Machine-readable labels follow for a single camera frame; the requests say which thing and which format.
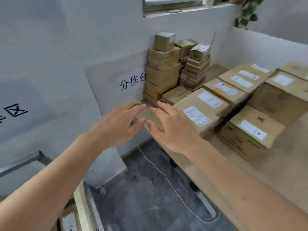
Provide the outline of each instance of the person's left arm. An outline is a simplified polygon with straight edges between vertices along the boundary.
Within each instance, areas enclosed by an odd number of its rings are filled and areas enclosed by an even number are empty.
[[[49,231],[98,155],[125,143],[143,127],[145,120],[130,124],[144,108],[138,101],[126,103],[80,135],[58,158],[0,203],[0,230]]]

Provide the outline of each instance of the person's right hand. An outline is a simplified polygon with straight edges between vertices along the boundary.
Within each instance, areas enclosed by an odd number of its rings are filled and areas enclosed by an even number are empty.
[[[155,139],[169,150],[182,154],[188,153],[203,141],[194,124],[184,112],[160,101],[157,104],[161,109],[151,108],[151,111],[160,119],[164,131],[152,121],[146,121],[149,131]]]

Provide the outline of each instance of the window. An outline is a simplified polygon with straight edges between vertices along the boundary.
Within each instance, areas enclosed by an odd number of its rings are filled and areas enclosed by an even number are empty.
[[[203,0],[143,0],[143,12],[202,5]]]

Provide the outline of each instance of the electrical cord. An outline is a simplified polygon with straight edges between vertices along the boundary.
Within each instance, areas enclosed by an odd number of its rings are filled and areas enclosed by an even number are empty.
[[[175,189],[173,188],[173,186],[172,186],[171,182],[169,181],[169,179],[167,178],[167,176],[166,176],[166,175],[165,175],[154,163],[152,163],[152,162],[144,155],[144,153],[143,153],[143,151],[140,149],[139,145],[138,145],[138,148],[139,148],[139,150],[141,151],[141,153],[142,153],[142,155],[144,156],[144,158],[147,159],[147,161],[150,162],[152,165],[154,165],[155,168],[157,168],[158,171],[161,172],[161,173],[166,177],[166,179],[168,180],[170,186],[171,186],[172,189],[174,190],[175,194],[177,194],[177,196],[180,198],[180,200],[182,201],[182,203],[184,204],[184,206],[185,206],[192,214],[194,214],[195,217],[197,217],[201,222],[203,222],[203,223],[205,223],[205,224],[211,224],[211,223],[214,223],[215,221],[217,221],[217,219],[218,219],[219,216],[220,216],[220,210],[218,211],[218,216],[217,216],[215,219],[213,219],[212,221],[203,221],[203,220],[202,220],[200,217],[198,217],[189,207],[187,207],[187,205],[184,203],[183,199],[179,196],[179,194],[178,194],[178,193],[175,191]]]

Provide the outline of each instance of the gray floor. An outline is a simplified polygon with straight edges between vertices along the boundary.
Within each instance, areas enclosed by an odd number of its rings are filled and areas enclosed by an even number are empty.
[[[167,175],[187,206],[202,220],[214,218],[185,179],[165,160],[160,146],[150,141],[141,147],[147,158]],[[92,192],[103,225],[108,230],[199,231],[236,230],[213,205],[217,221],[204,224],[183,205],[167,179],[136,150],[124,160],[128,171],[108,184],[104,194]]]

